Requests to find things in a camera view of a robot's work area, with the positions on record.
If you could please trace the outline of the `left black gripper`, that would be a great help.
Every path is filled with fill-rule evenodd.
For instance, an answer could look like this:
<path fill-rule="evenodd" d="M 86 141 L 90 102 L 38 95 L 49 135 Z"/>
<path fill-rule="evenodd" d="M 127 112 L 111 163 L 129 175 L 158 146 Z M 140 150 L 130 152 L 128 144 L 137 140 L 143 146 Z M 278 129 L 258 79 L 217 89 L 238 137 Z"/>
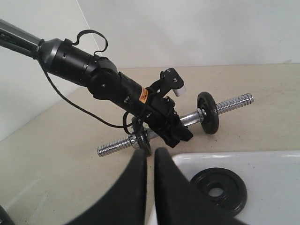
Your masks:
<path fill-rule="evenodd" d="M 180 141 L 189 141 L 193 134 L 183 125 L 177 112 L 175 102 L 164 92 L 142 92 L 140 102 L 143 104 L 140 113 L 140 126 L 144 123 L 164 140 L 171 148 Z"/>

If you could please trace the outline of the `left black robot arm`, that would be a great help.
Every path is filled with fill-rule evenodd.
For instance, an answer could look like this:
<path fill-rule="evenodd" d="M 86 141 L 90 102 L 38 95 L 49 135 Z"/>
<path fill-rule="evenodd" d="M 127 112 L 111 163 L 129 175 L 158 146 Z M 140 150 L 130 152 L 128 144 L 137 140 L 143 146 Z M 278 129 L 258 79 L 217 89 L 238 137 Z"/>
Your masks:
<path fill-rule="evenodd" d="M 166 96 L 171 90 L 177 96 L 184 91 L 184 82 L 174 68 L 162 71 L 157 81 L 144 88 L 118 71 L 107 57 L 78 49 L 78 42 L 46 41 L 1 21 L 0 44 L 37 60 L 45 75 L 86 87 L 94 98 L 113 102 L 135 116 L 135 123 L 148 124 L 170 147 L 193 137 L 176 113 L 174 101 Z"/>

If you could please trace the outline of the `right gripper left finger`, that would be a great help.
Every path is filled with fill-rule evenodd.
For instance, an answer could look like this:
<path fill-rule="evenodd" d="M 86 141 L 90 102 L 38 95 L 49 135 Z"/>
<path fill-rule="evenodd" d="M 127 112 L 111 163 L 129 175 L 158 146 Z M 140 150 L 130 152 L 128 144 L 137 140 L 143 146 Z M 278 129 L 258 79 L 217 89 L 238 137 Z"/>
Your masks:
<path fill-rule="evenodd" d="M 143 225 L 147 200 L 147 159 L 135 150 L 112 187 L 69 225 Z"/>

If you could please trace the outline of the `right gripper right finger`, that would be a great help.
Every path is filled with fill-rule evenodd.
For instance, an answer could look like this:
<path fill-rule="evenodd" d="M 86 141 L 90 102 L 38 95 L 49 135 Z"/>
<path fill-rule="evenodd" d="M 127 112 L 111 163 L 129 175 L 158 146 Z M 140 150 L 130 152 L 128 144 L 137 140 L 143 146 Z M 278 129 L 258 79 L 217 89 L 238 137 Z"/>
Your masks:
<path fill-rule="evenodd" d="M 235 225 L 237 220 L 205 198 L 174 163 L 166 148 L 157 148 L 154 191 L 159 225 Z"/>

